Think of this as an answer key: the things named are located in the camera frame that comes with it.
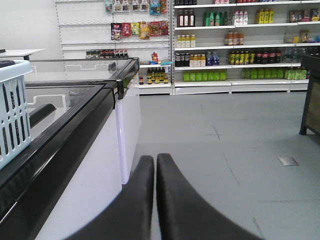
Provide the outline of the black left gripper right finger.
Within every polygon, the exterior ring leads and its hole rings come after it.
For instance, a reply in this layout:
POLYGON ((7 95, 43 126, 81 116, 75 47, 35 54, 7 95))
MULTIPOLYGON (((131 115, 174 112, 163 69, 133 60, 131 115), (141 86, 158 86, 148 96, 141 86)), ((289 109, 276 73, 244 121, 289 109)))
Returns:
POLYGON ((163 240, 257 240, 217 211, 188 182, 169 153, 157 155, 156 202, 163 240))

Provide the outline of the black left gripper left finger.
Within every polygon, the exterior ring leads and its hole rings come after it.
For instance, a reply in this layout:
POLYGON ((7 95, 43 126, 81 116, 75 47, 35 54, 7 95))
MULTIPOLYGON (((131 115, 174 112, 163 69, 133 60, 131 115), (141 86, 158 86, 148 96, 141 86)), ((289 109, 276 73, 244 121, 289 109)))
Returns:
POLYGON ((150 240, 154 159, 143 155, 116 198, 68 240, 150 240))

